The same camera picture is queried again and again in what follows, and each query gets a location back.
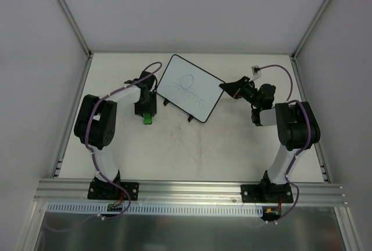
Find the green bone-shaped whiteboard eraser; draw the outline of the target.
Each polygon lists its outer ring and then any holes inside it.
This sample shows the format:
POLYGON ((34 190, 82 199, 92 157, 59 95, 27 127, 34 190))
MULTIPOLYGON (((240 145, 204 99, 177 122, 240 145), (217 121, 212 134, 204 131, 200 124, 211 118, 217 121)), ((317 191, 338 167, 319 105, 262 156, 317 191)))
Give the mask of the green bone-shaped whiteboard eraser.
POLYGON ((145 113, 143 122, 144 122, 145 125, 151 125, 152 124, 152 114, 151 113, 145 113))

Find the black-framed whiteboard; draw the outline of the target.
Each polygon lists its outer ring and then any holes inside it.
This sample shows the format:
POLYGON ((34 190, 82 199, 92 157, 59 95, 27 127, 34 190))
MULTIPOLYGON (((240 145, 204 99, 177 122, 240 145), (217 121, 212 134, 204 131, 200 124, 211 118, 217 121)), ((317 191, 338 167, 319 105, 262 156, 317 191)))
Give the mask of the black-framed whiteboard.
POLYGON ((223 94, 220 87, 223 83, 220 78, 174 54, 156 92, 193 119, 205 123, 223 94))

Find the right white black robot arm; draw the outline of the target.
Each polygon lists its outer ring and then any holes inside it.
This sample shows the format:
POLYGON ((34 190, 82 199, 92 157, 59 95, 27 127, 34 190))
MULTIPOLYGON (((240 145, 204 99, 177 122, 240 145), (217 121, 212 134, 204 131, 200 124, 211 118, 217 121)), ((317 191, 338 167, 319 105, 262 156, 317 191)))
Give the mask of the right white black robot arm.
POLYGON ((219 87, 233 99, 251 104, 252 123, 258 127, 277 127, 280 148, 270 168, 264 173, 260 195, 273 202, 281 195, 279 185, 289 184, 289 176, 297 159, 320 140, 320 127, 308 102, 292 100, 274 103, 276 87, 263 84, 255 88, 248 77, 219 87))

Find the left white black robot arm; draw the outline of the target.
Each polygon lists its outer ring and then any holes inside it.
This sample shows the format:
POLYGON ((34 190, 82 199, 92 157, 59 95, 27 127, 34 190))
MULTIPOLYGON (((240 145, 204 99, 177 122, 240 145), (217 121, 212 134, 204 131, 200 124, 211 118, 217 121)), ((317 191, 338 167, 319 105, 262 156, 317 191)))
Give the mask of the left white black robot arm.
POLYGON ((94 182, 102 185, 101 192, 109 199, 121 194, 120 171, 109 149, 116 131, 117 112, 134 105, 134 114, 142 117, 145 125, 152 124, 157 113, 157 84, 154 74, 143 71, 140 78, 126 81, 103 97, 88 94, 83 98, 74 135, 91 153, 96 171, 94 182))

